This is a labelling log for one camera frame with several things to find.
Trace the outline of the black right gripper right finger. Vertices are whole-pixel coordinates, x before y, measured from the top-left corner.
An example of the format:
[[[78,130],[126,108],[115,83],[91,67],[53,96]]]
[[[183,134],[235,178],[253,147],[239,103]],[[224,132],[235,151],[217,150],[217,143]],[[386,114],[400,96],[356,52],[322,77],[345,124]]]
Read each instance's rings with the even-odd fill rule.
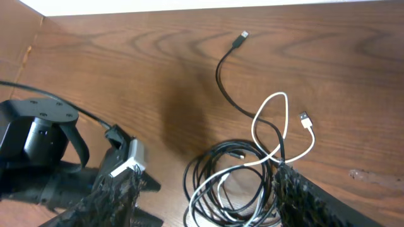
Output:
[[[381,227],[284,163],[277,169],[274,186],[283,226]]]

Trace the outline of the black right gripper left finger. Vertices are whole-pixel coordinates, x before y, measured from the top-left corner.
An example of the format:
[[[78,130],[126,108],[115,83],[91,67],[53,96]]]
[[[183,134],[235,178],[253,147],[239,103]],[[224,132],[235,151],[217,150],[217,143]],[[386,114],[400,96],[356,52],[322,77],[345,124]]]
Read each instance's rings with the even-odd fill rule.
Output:
[[[128,168],[40,227],[130,226],[140,185],[141,172]]]

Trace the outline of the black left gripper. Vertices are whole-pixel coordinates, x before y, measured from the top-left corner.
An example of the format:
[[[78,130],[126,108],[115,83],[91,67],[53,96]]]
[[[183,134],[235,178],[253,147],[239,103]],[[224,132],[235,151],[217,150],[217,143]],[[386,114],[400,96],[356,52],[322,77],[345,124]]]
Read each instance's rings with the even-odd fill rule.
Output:
[[[100,164],[94,182],[94,190],[97,190],[108,178],[114,180],[119,176],[113,178],[110,173],[127,160],[129,144],[136,137],[130,136],[116,124],[105,132],[105,138],[110,142],[111,147],[107,150]],[[135,186],[137,192],[158,192],[161,189],[161,184],[147,172],[141,172],[135,176]],[[132,207],[131,227],[162,227],[162,225],[162,219],[145,212],[139,207]]]

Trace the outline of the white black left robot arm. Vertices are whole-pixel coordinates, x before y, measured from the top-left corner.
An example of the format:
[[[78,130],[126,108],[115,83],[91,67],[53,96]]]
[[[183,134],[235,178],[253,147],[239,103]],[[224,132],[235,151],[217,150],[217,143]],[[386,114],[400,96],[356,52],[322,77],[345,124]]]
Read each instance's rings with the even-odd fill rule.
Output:
[[[145,171],[144,144],[108,127],[110,148],[89,168],[78,116],[71,104],[48,98],[1,103],[1,198],[62,209],[47,226],[161,226],[136,203],[141,192],[161,188]]]

